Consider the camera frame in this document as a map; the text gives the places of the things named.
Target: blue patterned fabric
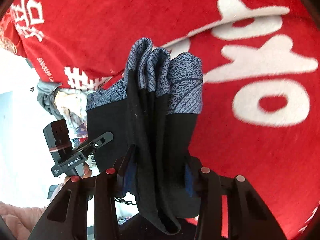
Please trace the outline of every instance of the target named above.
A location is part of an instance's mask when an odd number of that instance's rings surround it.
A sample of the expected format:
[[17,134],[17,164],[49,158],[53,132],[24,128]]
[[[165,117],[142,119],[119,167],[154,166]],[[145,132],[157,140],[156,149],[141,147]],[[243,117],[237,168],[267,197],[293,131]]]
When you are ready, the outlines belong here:
[[166,49],[152,51],[152,41],[141,38],[131,48],[124,78],[107,90],[99,89],[88,95],[86,110],[125,99],[128,73],[133,70],[139,89],[155,92],[156,97],[171,95],[167,114],[199,114],[202,109],[201,67],[201,59],[191,53],[182,53],[170,60]]

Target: blue and black garment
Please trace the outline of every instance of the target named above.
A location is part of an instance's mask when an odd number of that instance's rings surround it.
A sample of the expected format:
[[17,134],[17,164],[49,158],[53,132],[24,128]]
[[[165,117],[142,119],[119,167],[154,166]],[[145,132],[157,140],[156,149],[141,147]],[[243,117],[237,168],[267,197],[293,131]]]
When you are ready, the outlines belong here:
[[100,171],[112,167],[136,145],[135,170],[127,188],[139,213],[158,229],[180,231],[177,218],[199,214],[200,199],[186,191],[188,146],[202,109],[201,60],[191,53],[170,59],[164,48],[139,39],[129,54],[124,78],[88,96],[88,137],[106,131],[114,139],[95,153]]

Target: black cable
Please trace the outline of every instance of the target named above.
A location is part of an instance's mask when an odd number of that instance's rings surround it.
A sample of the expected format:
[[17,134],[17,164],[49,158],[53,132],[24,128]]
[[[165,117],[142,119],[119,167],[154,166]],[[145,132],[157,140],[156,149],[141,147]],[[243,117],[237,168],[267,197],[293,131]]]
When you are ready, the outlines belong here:
[[135,203],[132,203],[132,201],[130,200],[124,200],[123,198],[119,198],[119,197],[115,197],[115,201],[117,201],[118,203],[122,203],[122,204],[126,204],[126,205],[137,205]]

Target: gold pattern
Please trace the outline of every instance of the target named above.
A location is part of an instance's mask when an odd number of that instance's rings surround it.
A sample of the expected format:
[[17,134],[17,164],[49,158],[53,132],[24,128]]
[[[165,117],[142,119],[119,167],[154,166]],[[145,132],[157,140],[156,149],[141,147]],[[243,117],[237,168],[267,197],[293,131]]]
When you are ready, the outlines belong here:
[[9,38],[4,37],[4,30],[2,27],[0,27],[0,48],[10,51],[14,55],[17,54],[16,45]]

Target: silver screw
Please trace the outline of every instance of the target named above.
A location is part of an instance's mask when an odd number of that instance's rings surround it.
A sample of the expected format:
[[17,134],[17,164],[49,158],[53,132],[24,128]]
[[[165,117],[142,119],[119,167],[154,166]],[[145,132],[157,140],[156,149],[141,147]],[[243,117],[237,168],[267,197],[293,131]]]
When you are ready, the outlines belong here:
[[237,179],[237,181],[239,181],[239,182],[244,182],[244,181],[245,181],[245,177],[242,176],[242,175],[236,176],[236,179]]
[[202,173],[205,173],[205,174],[208,174],[208,173],[210,172],[210,169],[207,168],[207,167],[202,167],[202,168],[201,168],[201,172],[202,172]]

